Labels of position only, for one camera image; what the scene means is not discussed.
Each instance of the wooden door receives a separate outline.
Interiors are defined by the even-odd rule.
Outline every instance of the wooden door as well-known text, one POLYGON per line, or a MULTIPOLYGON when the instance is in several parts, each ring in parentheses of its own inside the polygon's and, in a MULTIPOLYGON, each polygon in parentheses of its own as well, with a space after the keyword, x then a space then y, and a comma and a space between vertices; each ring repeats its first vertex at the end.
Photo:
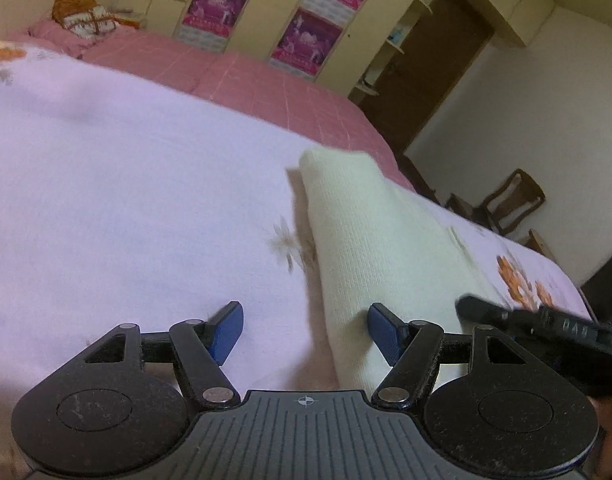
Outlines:
POLYGON ((493 34, 466 0, 433 0, 360 108, 403 153, 493 34))

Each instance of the shelf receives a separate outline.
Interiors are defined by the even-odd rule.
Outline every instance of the shelf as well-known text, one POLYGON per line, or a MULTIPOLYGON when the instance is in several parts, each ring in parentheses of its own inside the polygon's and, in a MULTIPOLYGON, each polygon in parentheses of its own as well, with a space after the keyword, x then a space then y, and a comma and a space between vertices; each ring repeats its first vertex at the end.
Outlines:
POLYGON ((391 40, 386 40, 386 44, 389 44, 391 47, 393 47, 397 52, 404 54, 404 51, 401 49, 401 47, 399 45, 394 44, 391 40))
POLYGON ((420 4, 422 4, 423 6, 426 7, 426 10, 432 14, 433 13, 433 9, 431 9, 430 5, 427 4, 424 0, 417 0, 420 4))
POLYGON ((379 92, 377 90, 374 90, 372 88, 370 88, 368 85, 365 85, 364 83, 357 83, 355 85, 355 88, 357 88, 359 91, 364 92, 367 95, 371 95, 373 97, 377 97, 379 95, 379 92))

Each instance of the blue gripper pad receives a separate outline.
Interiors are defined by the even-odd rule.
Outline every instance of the blue gripper pad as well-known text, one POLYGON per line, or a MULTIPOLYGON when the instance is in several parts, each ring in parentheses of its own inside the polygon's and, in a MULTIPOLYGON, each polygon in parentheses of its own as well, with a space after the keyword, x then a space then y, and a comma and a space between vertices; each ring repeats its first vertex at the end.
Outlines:
POLYGON ((390 366, 394 366, 406 349, 408 325, 381 303, 368 309, 368 333, 390 366))
POLYGON ((212 341, 206 347, 213 360, 222 366, 244 329, 244 309, 231 301, 208 321, 205 330, 211 330, 212 341))

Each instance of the metal rivet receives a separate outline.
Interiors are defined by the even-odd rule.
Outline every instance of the metal rivet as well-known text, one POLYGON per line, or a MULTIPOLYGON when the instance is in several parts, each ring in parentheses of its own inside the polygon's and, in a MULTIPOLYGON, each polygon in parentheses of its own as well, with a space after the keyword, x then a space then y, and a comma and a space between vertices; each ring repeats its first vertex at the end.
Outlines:
POLYGON ((235 393, 229 388, 222 388, 221 386, 215 388, 208 388, 202 395, 208 402, 215 404, 221 404, 222 402, 228 402, 231 400, 235 393))
POLYGON ((391 386, 390 388, 384 388, 383 390, 380 390, 378 397, 384 402, 391 402, 393 404, 397 404, 398 402, 404 402, 410 396, 404 388, 391 386))

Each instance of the cream knitted cloth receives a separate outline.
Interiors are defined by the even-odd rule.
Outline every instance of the cream knitted cloth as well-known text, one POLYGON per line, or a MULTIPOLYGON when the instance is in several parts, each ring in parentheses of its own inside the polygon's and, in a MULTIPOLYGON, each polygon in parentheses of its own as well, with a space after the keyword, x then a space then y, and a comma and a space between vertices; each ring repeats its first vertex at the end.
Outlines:
POLYGON ((486 277, 427 212, 422 197, 385 179, 365 153, 306 151, 308 195, 326 330, 341 388, 370 395, 390 370, 366 328, 383 303, 404 321, 462 332, 454 304, 471 293, 498 301, 486 277))

